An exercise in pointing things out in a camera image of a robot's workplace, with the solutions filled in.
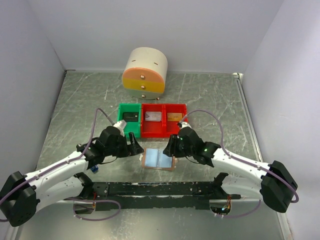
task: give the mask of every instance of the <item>cable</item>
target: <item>cable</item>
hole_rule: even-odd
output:
[[[245,217],[245,216],[248,216],[249,214],[252,214],[253,212],[255,212],[259,207],[260,207],[260,205],[261,205],[261,200],[259,200],[259,202],[258,202],[258,204],[257,204],[257,206],[255,206],[255,208],[254,209],[252,209],[252,210],[250,210],[250,211],[248,211],[248,212],[246,212],[246,213],[243,213],[243,214],[239,214],[239,215],[234,215],[234,216],[230,216],[230,215],[221,215],[221,214],[215,214],[214,216],[216,217],[216,216],[219,216],[219,217],[221,217],[222,219],[237,219],[237,218],[242,218],[242,217]]]
[[[77,199],[74,197],[69,197],[67,198],[67,200],[73,200],[73,201],[77,201],[77,202],[84,202],[84,203],[112,203],[112,204],[117,204],[118,205],[118,209],[116,211],[115,214],[111,215],[111,216],[107,216],[104,218],[100,218],[100,219],[91,219],[91,218],[86,218],[86,217],[80,217],[79,215],[76,214],[76,208],[75,205],[73,205],[73,214],[77,219],[80,220],[85,220],[85,221],[91,221],[91,222],[99,222],[99,221],[104,221],[104,220],[108,220],[108,219],[112,219],[113,217],[117,216],[120,213],[121,210],[121,205],[119,202],[114,201],[114,200],[83,200],[83,199]]]
[[[78,207],[81,207],[83,209],[86,209],[86,210],[95,210],[93,207],[88,207],[88,206],[85,206],[85,205],[81,205],[81,204],[77,204]]]
[[[98,137],[94,137],[94,138],[92,138],[92,140],[91,140],[91,143],[93,143],[95,140],[97,140],[98,139]]]
[[[105,117],[109,120],[109,122],[113,125],[115,125],[114,121],[112,121],[112,119],[108,116],[108,114],[105,113],[105,111],[103,111],[101,108],[98,108],[100,110],[100,112],[103,113],[103,115],[105,115]]]
[[[187,160],[189,160],[189,162],[192,162],[193,164],[199,164],[199,163],[196,162],[196,161],[191,161],[187,156],[185,156],[185,158],[186,158]]]
[[[111,118],[110,118],[101,108],[98,107],[98,108],[95,110],[94,119],[93,119],[93,123],[92,123],[92,126],[91,126],[91,133],[90,133],[90,137],[89,137],[89,141],[88,141],[87,145],[85,146],[83,152],[82,152],[79,156],[70,159],[70,160],[69,160],[69,163],[71,163],[71,162],[73,162],[73,161],[76,161],[76,160],[79,160],[79,159],[82,158],[82,157],[85,155],[85,153],[87,152],[87,150],[88,150],[88,148],[89,148],[89,146],[90,146],[90,144],[91,144],[91,142],[92,142],[93,136],[94,136],[98,111],[102,112],[102,113],[108,118],[108,120],[110,121],[110,123],[113,123],[113,121],[111,120]],[[43,176],[43,175],[45,175],[45,174],[47,174],[47,173],[55,170],[56,168],[59,168],[59,167],[65,165],[65,164],[68,164],[68,162],[67,162],[67,161],[60,162],[59,164],[57,164],[57,165],[55,165],[55,166],[52,166],[52,167],[48,168],[47,170],[39,173],[38,176],[33,176],[32,178],[30,178],[30,179],[28,179],[28,180],[20,183],[20,184],[19,184],[18,186],[16,186],[14,189],[12,189],[10,192],[8,192],[7,195],[5,195],[3,198],[0,199],[0,205],[1,205],[8,197],[10,197],[15,191],[17,191],[18,189],[20,189],[20,188],[23,187],[24,185],[26,185],[26,184],[28,184],[28,183],[30,183],[30,182],[38,179],[39,177],[41,177],[41,176]],[[4,222],[8,222],[8,219],[0,219],[0,223],[4,223]]]
[[[224,153],[225,153],[228,157],[230,157],[230,158],[232,158],[232,159],[234,159],[234,160],[237,160],[237,161],[239,161],[239,162],[241,162],[241,163],[244,163],[244,164],[250,165],[250,166],[252,166],[252,167],[255,167],[255,168],[257,168],[257,169],[261,169],[261,170],[267,172],[268,174],[274,176],[276,179],[278,179],[279,181],[281,181],[284,185],[286,185],[286,186],[293,192],[293,194],[294,194],[294,196],[295,196],[295,200],[291,200],[291,203],[294,203],[294,204],[295,204],[295,203],[297,203],[297,202],[299,201],[299,196],[298,196],[296,190],[295,190],[289,183],[287,183],[284,179],[282,179],[282,177],[278,176],[278,175],[275,174],[274,172],[272,172],[272,171],[270,171],[270,170],[268,170],[268,169],[266,169],[266,168],[264,168],[264,167],[262,167],[262,166],[258,166],[257,164],[248,162],[248,161],[243,160],[243,159],[241,159],[241,158],[238,158],[238,157],[236,157],[236,156],[232,156],[232,155],[230,155],[230,154],[228,153],[228,151],[226,150],[225,145],[224,145],[224,129],[223,129],[223,127],[222,127],[222,124],[221,124],[220,120],[219,120],[214,114],[212,114],[211,112],[209,112],[209,111],[207,111],[207,110],[202,110],[202,109],[193,110],[193,111],[189,112],[188,114],[186,114],[186,115],[181,119],[180,123],[183,122],[184,119],[185,119],[188,115],[190,115],[190,114],[192,114],[192,113],[195,113],[195,112],[204,112],[204,113],[207,113],[207,114],[211,115],[211,116],[216,120],[216,122],[218,123],[218,125],[219,125],[219,127],[220,127],[220,131],[221,131],[220,146],[221,146],[222,150],[224,151]]]
[[[228,195],[227,208],[228,208],[228,209],[231,209],[231,195]]]
[[[107,161],[107,162],[102,162],[100,163],[100,165],[103,165],[103,164],[110,164],[110,163],[113,163],[115,160],[117,160],[118,158],[116,157],[114,160],[112,161]]]

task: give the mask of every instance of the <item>cylindrical drawer unit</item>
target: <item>cylindrical drawer unit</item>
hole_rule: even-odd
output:
[[[156,99],[165,91],[168,61],[159,50],[150,47],[134,49],[122,74],[128,93],[140,99]]]

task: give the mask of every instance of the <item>white enclosure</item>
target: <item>white enclosure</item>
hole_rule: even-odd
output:
[[[35,169],[64,70],[123,71],[138,47],[168,71],[244,73],[262,157],[299,186],[295,239],[319,239],[319,0],[1,1],[0,186]]]
[[[320,1],[283,3],[244,73],[243,88],[262,156],[283,162],[300,201],[288,208],[295,239],[319,239]]]
[[[168,71],[244,72],[283,0],[28,0],[66,69],[122,71],[138,47]]]

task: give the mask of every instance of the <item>red tray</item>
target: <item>red tray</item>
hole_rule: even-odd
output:
[[[161,112],[161,121],[146,121],[146,112]],[[141,138],[169,138],[171,134],[177,134],[179,121],[168,121],[168,113],[187,114],[185,104],[148,104],[142,103],[141,108]]]

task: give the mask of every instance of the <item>blue connector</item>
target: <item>blue connector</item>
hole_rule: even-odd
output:
[[[93,173],[96,173],[98,170],[99,170],[99,167],[97,165],[93,166],[90,168],[90,170],[93,172]]]

